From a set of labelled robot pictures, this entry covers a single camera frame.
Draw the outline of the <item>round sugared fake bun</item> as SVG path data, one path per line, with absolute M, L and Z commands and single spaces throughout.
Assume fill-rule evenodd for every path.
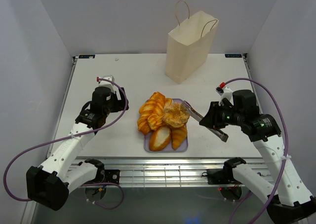
M 173 102 L 164 108 L 162 120 L 166 125 L 172 128 L 180 128 L 186 125 L 189 117 L 190 115 L 188 113 L 181 110 L 181 103 Z

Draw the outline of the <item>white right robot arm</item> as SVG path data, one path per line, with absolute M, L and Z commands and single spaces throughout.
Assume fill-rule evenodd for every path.
M 316 211 L 316 199 L 306 188 L 285 152 L 281 130 L 269 114 L 260 113 L 255 94 L 248 89 L 232 91 L 217 87 L 219 102 L 211 102 L 200 125 L 220 130 L 238 126 L 259 151 L 274 185 L 254 172 L 240 157 L 225 161 L 222 170 L 209 174 L 214 183 L 240 182 L 263 203 L 270 197 L 267 212 L 276 224 L 292 224 Z

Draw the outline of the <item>short twisted fake bread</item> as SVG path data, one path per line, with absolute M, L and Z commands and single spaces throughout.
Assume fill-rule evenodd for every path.
M 165 125 L 162 117 L 163 117 L 163 114 L 154 114 L 154 113 L 148 117 L 147 121 L 151 130 L 156 131 L 160 127 Z

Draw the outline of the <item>long braided fake bread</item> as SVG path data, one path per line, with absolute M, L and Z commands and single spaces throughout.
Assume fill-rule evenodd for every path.
M 147 114 L 151 116 L 156 114 L 162 116 L 166 97 L 160 92 L 154 92 L 153 95 L 139 109 L 140 115 Z

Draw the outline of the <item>metal kitchen tongs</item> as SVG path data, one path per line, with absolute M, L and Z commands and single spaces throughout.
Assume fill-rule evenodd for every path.
M 203 116 L 199 114 L 197 111 L 195 111 L 195 109 L 187 101 L 182 101 L 180 108 L 183 113 L 188 114 L 197 122 L 200 122 L 203 119 Z M 222 130 L 212 129 L 208 127 L 207 129 L 214 135 L 216 135 L 222 142 L 227 142 L 229 136 Z

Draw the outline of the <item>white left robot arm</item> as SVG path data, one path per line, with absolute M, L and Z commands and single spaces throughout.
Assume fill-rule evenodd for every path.
M 96 135 L 107 116 L 124 109 L 124 98 L 118 99 L 110 86 L 98 86 L 75 119 L 70 138 L 64 140 L 39 167 L 30 167 L 26 173 L 28 197 L 54 211 L 67 201 L 69 194 L 85 183 L 100 184 L 105 178 L 104 164 L 87 159 L 72 171 L 72 162 L 85 145 Z

